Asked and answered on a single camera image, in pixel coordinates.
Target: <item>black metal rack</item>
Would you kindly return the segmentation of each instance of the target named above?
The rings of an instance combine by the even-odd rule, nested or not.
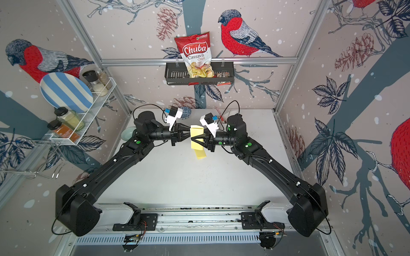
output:
[[[233,62],[212,62],[212,69],[216,75],[228,72],[229,77],[200,77],[190,78],[185,64],[167,63],[165,67],[165,80],[168,85],[188,85],[198,83],[199,85],[217,84],[218,82],[234,82],[235,74]]]

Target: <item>striped plate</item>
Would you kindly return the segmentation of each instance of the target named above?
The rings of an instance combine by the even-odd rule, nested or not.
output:
[[[55,72],[44,76],[40,82],[40,91],[55,108],[63,106],[84,113],[93,104],[93,96],[87,85],[66,73]]]

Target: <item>spice bottle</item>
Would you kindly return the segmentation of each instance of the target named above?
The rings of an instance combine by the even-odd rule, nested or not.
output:
[[[106,85],[106,88],[108,90],[111,89],[112,84],[109,83],[108,75],[104,71],[102,71],[101,68],[97,68],[96,73],[97,73],[98,80],[100,80],[102,84]]]
[[[70,127],[63,124],[60,120],[57,119],[49,122],[47,128],[60,135],[62,138],[70,138],[70,140],[74,143],[80,138],[80,136],[76,134]]]
[[[92,89],[99,97],[102,97],[108,93],[105,85],[98,80],[97,73],[94,70],[84,72],[82,76],[90,83]]]
[[[74,110],[68,110],[65,107],[57,108],[54,110],[57,119],[63,122],[65,125],[70,127],[72,130],[80,131],[84,128],[85,124],[83,121],[80,121],[81,118],[77,115]]]

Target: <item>white table surface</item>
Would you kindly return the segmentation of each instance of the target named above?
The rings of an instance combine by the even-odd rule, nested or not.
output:
[[[161,110],[150,110],[162,123]],[[193,109],[185,125],[200,125],[199,118],[215,109]],[[278,127],[270,109],[241,109],[248,136],[259,142],[268,153],[291,170]],[[134,126],[131,119],[127,127]],[[259,205],[264,200],[288,203],[283,193],[262,173],[233,154],[217,146],[215,152],[205,149],[207,157],[198,160],[191,149],[190,138],[172,147],[167,142],[155,147],[141,162],[123,173],[100,196],[97,203],[167,205],[169,207],[222,207]]]

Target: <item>orange spice jar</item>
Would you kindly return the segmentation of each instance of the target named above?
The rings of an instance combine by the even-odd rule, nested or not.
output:
[[[49,122],[47,128],[53,131],[54,133],[60,135],[62,138],[70,138],[70,140],[74,143],[76,140],[80,138],[80,136],[76,134],[71,128],[69,128],[67,125],[63,124],[60,120],[57,119]]]

